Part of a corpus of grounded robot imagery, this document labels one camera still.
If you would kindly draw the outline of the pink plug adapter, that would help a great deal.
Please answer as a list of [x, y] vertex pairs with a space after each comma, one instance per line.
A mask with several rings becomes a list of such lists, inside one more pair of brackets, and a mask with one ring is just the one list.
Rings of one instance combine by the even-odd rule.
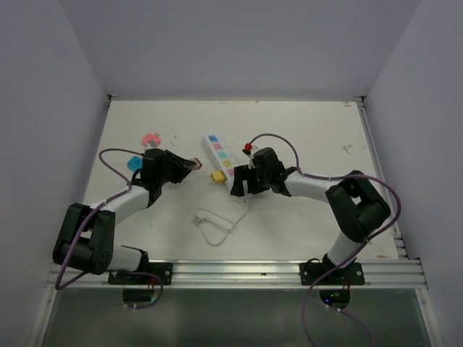
[[142, 138], [141, 143], [144, 147], [157, 148], [161, 144], [160, 134], [148, 133]]

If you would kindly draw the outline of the white power strip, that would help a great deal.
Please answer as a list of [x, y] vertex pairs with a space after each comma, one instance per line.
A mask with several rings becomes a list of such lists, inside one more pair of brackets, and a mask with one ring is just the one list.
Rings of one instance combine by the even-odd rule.
[[232, 149], [224, 137], [219, 134], [204, 135], [203, 145], [215, 170], [223, 173], [224, 183], [230, 191], [234, 183], [234, 168], [239, 165]]

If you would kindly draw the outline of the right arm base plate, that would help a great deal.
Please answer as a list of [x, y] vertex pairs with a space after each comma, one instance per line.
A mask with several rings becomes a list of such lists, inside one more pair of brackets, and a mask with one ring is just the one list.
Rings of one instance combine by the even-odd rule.
[[312, 258], [299, 264], [299, 274], [303, 286], [365, 285], [362, 265], [358, 262], [337, 268], [328, 260]]

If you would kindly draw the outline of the brown plug adapter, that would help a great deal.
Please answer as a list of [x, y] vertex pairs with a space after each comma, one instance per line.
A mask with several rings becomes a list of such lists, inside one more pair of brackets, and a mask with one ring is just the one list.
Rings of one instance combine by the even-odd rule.
[[190, 161], [193, 162], [191, 171], [198, 171], [202, 168], [202, 163], [198, 158], [190, 158]]

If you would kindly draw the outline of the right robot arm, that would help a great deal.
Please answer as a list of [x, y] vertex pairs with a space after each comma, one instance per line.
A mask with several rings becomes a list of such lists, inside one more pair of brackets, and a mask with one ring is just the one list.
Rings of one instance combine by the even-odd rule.
[[230, 194], [235, 197], [271, 190], [286, 197], [306, 197], [327, 203], [340, 228], [333, 246], [323, 256], [320, 266], [306, 263], [307, 273], [329, 283], [340, 283], [354, 261], [352, 254], [391, 216], [391, 209], [360, 171], [352, 171], [339, 180], [315, 179], [296, 167], [285, 167], [276, 152], [246, 144], [243, 153], [247, 165], [234, 167]]

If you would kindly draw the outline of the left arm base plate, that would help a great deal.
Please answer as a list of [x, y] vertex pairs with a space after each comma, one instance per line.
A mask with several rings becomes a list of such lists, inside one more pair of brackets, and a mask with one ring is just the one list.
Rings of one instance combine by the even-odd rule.
[[119, 286], [151, 286], [162, 283], [164, 286], [170, 286], [173, 273], [173, 264], [171, 262], [149, 262], [144, 270], [110, 272], [108, 284]]

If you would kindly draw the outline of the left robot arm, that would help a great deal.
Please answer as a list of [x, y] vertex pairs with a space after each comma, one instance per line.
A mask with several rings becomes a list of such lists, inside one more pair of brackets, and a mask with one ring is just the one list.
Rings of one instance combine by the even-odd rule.
[[64, 216], [52, 258], [60, 276], [70, 267], [100, 275], [124, 271], [133, 283], [150, 277], [147, 252], [115, 244], [116, 227], [134, 214], [148, 209], [161, 196], [165, 184], [180, 184], [200, 169], [196, 158], [185, 159], [169, 150], [148, 149], [141, 164], [125, 179], [127, 187], [112, 197], [90, 205], [74, 203]]

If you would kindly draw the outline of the blue plug adapter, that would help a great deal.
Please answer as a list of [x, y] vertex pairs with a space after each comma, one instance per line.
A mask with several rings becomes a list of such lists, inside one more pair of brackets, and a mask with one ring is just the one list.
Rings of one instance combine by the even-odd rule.
[[143, 159], [140, 156], [133, 156], [127, 161], [127, 168], [136, 171], [142, 168]]

